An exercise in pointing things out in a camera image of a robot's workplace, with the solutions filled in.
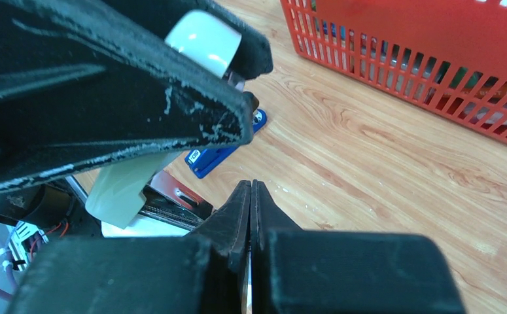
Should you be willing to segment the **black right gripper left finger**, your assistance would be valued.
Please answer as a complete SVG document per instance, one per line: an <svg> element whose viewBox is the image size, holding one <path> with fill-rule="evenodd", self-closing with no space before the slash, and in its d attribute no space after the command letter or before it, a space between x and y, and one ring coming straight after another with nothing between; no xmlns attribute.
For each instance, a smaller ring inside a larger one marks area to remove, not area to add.
<svg viewBox="0 0 507 314"><path fill-rule="evenodd" d="M245 313L251 182L181 236L71 236L46 245L8 313Z"/></svg>

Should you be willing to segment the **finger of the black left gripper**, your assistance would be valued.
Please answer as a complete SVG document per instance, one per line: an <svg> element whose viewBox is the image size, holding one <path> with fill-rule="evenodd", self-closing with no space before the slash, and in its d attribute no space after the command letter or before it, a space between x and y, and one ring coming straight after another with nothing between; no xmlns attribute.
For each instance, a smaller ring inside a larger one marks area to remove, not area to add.
<svg viewBox="0 0 507 314"><path fill-rule="evenodd" d="M191 10L216 16L241 34L241 42L230 68L247 80L271 73L273 58L266 36L215 1L207 0L110 0L107 5L164 39L173 26Z"/></svg>
<svg viewBox="0 0 507 314"><path fill-rule="evenodd" d="M0 193L251 141L253 103L106 1L0 1Z"/></svg>

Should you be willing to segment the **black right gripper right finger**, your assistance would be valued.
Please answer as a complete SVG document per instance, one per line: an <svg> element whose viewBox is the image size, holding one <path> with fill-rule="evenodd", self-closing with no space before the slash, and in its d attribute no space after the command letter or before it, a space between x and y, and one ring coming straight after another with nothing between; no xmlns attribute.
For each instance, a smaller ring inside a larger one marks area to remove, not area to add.
<svg viewBox="0 0 507 314"><path fill-rule="evenodd" d="M465 313L445 256L419 234L305 230L251 186L254 313Z"/></svg>

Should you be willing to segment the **grey and white stapler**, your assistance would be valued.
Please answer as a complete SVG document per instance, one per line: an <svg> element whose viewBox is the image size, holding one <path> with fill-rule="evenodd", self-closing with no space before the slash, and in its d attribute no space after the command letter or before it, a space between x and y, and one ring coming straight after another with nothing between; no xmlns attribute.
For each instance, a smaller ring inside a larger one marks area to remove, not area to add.
<svg viewBox="0 0 507 314"><path fill-rule="evenodd" d="M241 34L202 10L186 13L165 38L169 47L223 81L232 77L230 64L240 42ZM142 144L130 157L104 167L87 197L87 212L111 226L128 227L146 204L144 187L176 159L178 144L176 139Z"/></svg>

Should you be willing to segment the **blue and black stapler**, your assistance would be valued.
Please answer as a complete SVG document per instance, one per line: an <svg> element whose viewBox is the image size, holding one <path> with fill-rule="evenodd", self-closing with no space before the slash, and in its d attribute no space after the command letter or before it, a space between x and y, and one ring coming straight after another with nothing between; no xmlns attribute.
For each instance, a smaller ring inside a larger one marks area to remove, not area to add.
<svg viewBox="0 0 507 314"><path fill-rule="evenodd" d="M254 133L257 133L267 124L268 116L264 110L258 108L259 100L252 92L244 92L244 94L253 102L255 112L253 114L252 125ZM238 146L206 148L203 150L195 149L190 151L184 160L193 174L197 178L203 179L237 149Z"/></svg>

